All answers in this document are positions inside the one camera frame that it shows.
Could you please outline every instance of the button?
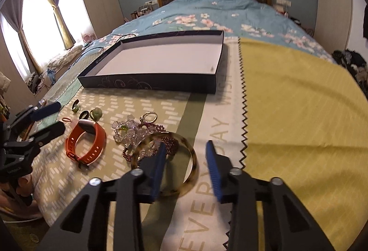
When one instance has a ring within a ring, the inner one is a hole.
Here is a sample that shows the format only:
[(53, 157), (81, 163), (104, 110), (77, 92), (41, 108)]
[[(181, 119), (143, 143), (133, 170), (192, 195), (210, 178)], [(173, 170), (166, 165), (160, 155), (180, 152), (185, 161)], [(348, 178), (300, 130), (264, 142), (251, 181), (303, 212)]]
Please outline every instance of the button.
[(33, 233), (31, 233), (30, 235), (29, 235), (29, 238), (31, 239), (31, 241), (32, 242), (39, 242), (40, 240), (39, 240), (39, 238), (38, 238), (38, 236), (36, 236), (35, 234), (33, 234)]

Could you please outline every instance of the watch face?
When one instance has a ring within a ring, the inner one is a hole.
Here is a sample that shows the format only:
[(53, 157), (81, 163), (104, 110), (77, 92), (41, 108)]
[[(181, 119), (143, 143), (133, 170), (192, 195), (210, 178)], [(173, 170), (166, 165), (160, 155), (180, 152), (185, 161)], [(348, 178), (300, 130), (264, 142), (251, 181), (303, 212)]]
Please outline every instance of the watch face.
[(91, 120), (81, 119), (78, 121), (78, 125), (86, 132), (96, 135), (95, 123)]

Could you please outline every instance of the orange watch strap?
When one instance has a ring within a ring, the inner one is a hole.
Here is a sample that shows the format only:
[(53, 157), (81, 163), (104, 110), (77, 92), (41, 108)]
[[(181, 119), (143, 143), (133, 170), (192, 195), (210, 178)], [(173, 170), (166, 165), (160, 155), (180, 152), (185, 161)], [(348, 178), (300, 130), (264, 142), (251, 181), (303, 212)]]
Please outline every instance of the orange watch strap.
[(67, 157), (69, 157), (70, 159), (78, 162), (78, 163), (83, 163), (86, 165), (91, 164), (93, 161), (95, 161), (98, 156), (101, 154), (102, 149), (104, 148), (105, 142), (106, 142), (106, 132), (105, 130), (102, 128), (102, 126), (100, 126), (100, 124), (98, 124), (95, 121), (91, 121), (91, 120), (80, 120), (80, 122), (83, 123), (87, 123), (91, 126), (94, 127), (95, 132), (96, 132), (96, 136), (95, 136), (95, 140), (93, 142), (93, 145), (91, 147), (91, 149), (82, 157), (78, 157), (75, 154), (75, 145), (76, 142), (78, 141), (79, 137), (85, 133), (86, 131), (79, 125), (77, 124), (72, 132), (70, 133), (69, 137), (65, 140), (65, 150), (66, 150), (66, 154)]

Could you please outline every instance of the black ring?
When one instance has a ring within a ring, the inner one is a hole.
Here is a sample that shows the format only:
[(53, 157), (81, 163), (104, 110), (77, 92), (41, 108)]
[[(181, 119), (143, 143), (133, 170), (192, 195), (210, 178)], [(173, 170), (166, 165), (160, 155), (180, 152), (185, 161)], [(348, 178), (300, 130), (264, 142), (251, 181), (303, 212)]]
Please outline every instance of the black ring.
[(71, 106), (71, 109), (74, 110), (76, 105), (79, 103), (79, 99), (77, 99), (76, 101), (74, 101), (73, 105)]
[(83, 111), (79, 115), (79, 119), (88, 119), (88, 117), (89, 117), (89, 112), (88, 111)]

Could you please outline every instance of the sheer white curtain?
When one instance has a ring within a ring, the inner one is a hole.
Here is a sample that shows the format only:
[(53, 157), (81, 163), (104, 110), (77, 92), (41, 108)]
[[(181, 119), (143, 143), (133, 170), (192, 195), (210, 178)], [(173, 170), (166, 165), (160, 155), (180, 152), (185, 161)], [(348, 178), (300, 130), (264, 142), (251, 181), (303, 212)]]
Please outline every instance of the sheer white curtain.
[(3, 14), (0, 14), (1, 30), (3, 31), (5, 44), (8, 48), (10, 56), (17, 68), (19, 74), (25, 80), (31, 73), (27, 59), (24, 55), (24, 51), (19, 40), (18, 33), (12, 28), (12, 26), (5, 19)]
[(47, 0), (23, 1), (23, 30), (34, 58), (43, 69), (65, 51), (57, 26)]
[(59, 0), (59, 8), (74, 40), (80, 42), (84, 34), (94, 33), (83, 0)]

